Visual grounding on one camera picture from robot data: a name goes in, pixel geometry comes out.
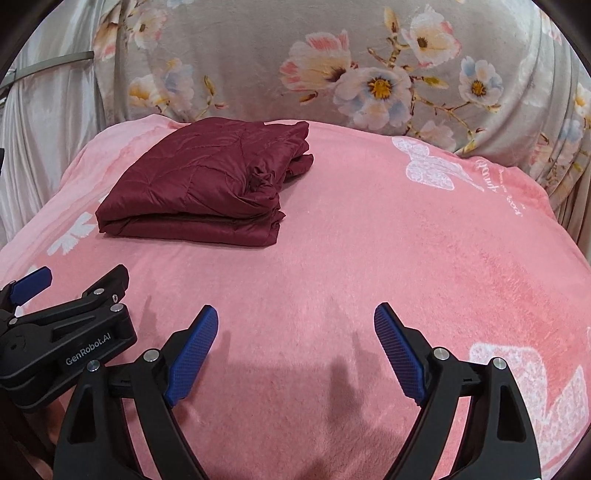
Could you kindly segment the grey metal rail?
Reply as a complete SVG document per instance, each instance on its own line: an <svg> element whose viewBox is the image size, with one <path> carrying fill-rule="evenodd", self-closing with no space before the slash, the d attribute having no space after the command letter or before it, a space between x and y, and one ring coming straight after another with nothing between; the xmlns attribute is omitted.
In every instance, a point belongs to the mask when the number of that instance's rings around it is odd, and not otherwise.
<svg viewBox="0 0 591 480"><path fill-rule="evenodd" d="M22 69L10 69L1 83L1 89L4 90L6 88L9 88L15 82L24 79L28 76L34 75L36 73L40 73L44 70L80 61L92 60L93 58L93 51L83 51L44 60Z"/></svg>

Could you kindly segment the pink plush blanket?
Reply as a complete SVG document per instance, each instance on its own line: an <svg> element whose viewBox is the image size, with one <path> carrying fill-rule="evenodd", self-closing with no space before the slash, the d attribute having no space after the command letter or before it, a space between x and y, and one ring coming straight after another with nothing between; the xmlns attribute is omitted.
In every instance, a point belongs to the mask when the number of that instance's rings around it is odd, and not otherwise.
<svg viewBox="0 0 591 480"><path fill-rule="evenodd" d="M205 304L219 331L176 407L213 479L381 479L418 413L374 331L382 302L459 359L504 358L524 397L545 478L590 423L590 267L545 191L515 168L311 124L315 161L280 196L276 244L249 249L111 238L95 211L122 173L178 124L152 115L108 128L58 193L1 251L9 282L46 266L25 305L77 297L118 264L135 359Z"/></svg>

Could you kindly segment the white satin curtain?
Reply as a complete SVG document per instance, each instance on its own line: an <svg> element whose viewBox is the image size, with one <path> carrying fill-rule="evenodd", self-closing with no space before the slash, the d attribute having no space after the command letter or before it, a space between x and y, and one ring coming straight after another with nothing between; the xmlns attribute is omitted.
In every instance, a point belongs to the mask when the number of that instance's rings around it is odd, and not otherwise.
<svg viewBox="0 0 591 480"><path fill-rule="evenodd" d="M12 68L92 50L103 3L64 1L27 40ZM81 148L105 126L91 59L15 81L1 106L1 243L6 244L58 190Z"/></svg>

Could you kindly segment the grey floral blanket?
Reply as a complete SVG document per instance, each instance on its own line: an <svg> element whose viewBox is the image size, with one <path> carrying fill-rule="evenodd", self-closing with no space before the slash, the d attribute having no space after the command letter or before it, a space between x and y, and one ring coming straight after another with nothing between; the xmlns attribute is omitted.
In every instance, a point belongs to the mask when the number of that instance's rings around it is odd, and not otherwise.
<svg viewBox="0 0 591 480"><path fill-rule="evenodd" d="M590 239L590 77L531 1L108 1L108 123L308 119L515 166Z"/></svg>

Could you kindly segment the maroon quilted puffer jacket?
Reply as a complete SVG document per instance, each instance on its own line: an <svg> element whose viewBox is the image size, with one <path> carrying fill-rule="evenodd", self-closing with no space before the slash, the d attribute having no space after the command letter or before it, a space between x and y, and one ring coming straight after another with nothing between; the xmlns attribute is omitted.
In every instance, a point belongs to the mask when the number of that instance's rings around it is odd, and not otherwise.
<svg viewBox="0 0 591 480"><path fill-rule="evenodd" d="M211 117L130 165L95 216L113 237L254 248L276 244L283 186L310 171L310 126Z"/></svg>

